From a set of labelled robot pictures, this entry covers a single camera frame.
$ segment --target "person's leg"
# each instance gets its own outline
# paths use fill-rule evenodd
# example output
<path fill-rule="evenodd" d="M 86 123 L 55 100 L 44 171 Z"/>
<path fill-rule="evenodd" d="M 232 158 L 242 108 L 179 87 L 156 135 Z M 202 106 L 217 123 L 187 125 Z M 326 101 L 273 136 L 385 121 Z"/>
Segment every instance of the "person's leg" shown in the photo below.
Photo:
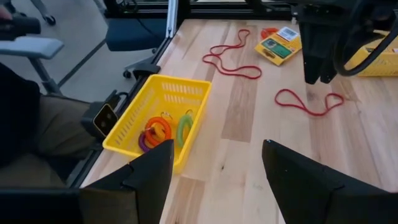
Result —
<path fill-rule="evenodd" d="M 50 165 L 33 154 L 24 154 L 0 169 L 0 187 L 65 187 Z"/>
<path fill-rule="evenodd" d="M 80 124 L 89 103 L 42 96 L 37 130 L 38 153 L 43 156 L 70 156 L 84 159 L 95 140 Z"/>

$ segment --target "yellow basket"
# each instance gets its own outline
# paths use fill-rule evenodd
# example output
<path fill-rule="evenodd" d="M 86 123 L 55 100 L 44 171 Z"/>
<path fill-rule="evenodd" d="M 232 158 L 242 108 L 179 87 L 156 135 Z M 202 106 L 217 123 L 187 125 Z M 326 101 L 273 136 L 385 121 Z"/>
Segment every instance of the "yellow basket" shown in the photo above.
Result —
<path fill-rule="evenodd" d="M 174 144 L 174 172 L 181 173 L 203 120 L 210 90 L 210 82 L 151 75 L 108 134 L 103 147 L 135 159 L 143 154 L 138 138 L 151 117 L 162 112 L 170 114 L 174 138 L 180 117 L 192 110 L 193 126 L 185 144 L 182 148 Z"/>
<path fill-rule="evenodd" d="M 381 40 L 361 47 L 347 63 L 348 68 L 359 65 L 375 49 Z M 358 74 L 361 77 L 393 77 L 398 76 L 398 38 L 378 56 L 368 68 Z"/>

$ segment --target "chair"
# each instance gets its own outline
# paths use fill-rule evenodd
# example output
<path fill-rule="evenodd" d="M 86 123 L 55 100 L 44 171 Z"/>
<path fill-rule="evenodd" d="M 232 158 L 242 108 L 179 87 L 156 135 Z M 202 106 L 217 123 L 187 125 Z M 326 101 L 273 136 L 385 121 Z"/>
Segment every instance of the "chair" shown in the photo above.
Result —
<path fill-rule="evenodd" d="M 112 52 L 154 49 L 159 47 L 166 33 L 166 19 L 109 19 L 106 44 Z M 131 78 L 129 69 L 146 62 L 145 58 L 124 67 L 123 76 Z"/>
<path fill-rule="evenodd" d="M 44 21 L 50 25 L 50 26 L 54 26 L 57 22 L 55 20 L 55 18 L 53 16 L 51 16 L 47 10 L 47 8 L 45 7 L 45 5 L 43 4 L 43 2 L 41 0 L 30 0 L 33 5 L 37 8 L 37 10 L 39 10 L 40 14 L 42 15 Z M 11 14 L 15 14 L 15 13 L 19 13 L 22 16 L 26 16 L 24 13 L 18 12 L 15 7 L 11 4 L 11 0 L 7 0 L 7 1 L 3 1 L 4 2 L 4 6 L 7 8 L 7 10 L 11 13 Z"/>
<path fill-rule="evenodd" d="M 0 54 L 27 57 L 39 74 L 48 93 L 62 95 L 59 86 L 47 73 L 40 59 L 52 59 L 62 49 L 63 42 L 43 37 L 18 37 L 14 41 L 0 41 Z"/>

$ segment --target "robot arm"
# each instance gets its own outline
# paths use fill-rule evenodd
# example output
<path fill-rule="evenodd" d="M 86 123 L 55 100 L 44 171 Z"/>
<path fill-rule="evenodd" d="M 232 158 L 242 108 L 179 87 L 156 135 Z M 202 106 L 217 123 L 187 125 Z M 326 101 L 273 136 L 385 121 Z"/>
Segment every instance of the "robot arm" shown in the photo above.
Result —
<path fill-rule="evenodd" d="M 246 0 L 255 13 L 265 13 L 261 0 Z M 298 15 L 305 81 L 330 83 L 339 73 L 364 70 L 398 35 L 394 8 L 398 0 L 289 0 Z M 375 30 L 389 31 L 386 37 Z M 384 40 L 357 67 L 345 64 L 364 45 Z"/>

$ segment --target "wooden surface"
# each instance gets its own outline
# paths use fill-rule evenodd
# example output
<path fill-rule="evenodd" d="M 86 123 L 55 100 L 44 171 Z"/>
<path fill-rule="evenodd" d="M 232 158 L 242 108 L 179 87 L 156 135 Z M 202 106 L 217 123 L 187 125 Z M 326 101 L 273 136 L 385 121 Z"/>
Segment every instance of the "wooden surface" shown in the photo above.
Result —
<path fill-rule="evenodd" d="M 281 21 L 189 20 L 163 54 L 161 74 L 208 80 L 213 89 L 187 166 L 172 179 L 161 223 L 283 223 L 261 160 L 264 139 L 376 187 L 398 190 L 398 79 L 337 77 L 330 85 L 307 85 L 301 54 L 276 67 L 253 50 L 263 27 L 283 26 L 298 30 Z M 263 71 L 258 80 L 220 75 L 201 61 L 211 46 L 235 44 L 241 28 L 251 31 L 247 45 L 225 53 L 224 65 L 258 65 Z M 281 88 L 295 91 L 311 110 L 323 111 L 330 92 L 346 103 L 312 118 L 277 106 L 274 96 Z M 84 184 L 126 162 L 104 151 Z"/>

